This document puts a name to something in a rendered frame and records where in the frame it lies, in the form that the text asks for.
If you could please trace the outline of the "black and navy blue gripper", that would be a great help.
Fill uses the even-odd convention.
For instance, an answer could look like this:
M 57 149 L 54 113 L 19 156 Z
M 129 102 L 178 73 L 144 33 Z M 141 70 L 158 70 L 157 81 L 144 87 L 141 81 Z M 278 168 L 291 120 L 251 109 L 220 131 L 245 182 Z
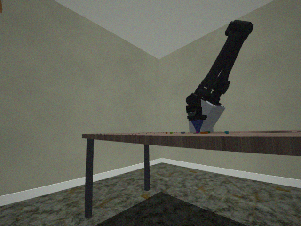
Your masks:
M 196 131 L 200 132 L 203 120 L 206 120 L 207 115 L 187 116 L 187 119 L 192 122 Z

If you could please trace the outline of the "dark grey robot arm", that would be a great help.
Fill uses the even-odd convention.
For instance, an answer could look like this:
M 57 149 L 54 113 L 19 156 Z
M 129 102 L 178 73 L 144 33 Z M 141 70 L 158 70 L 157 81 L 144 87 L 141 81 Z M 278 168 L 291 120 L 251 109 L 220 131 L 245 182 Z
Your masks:
M 215 106 L 221 106 L 219 97 L 229 88 L 230 81 L 228 81 L 228 78 L 230 71 L 244 41 L 252 30 L 253 24 L 251 22 L 241 20 L 230 22 L 225 31 L 225 35 L 228 36 L 227 40 L 210 71 L 195 92 L 186 98 L 186 103 L 188 104 L 186 112 L 188 116 L 202 115 L 201 99 Z M 207 88 L 204 88 L 204 86 Z

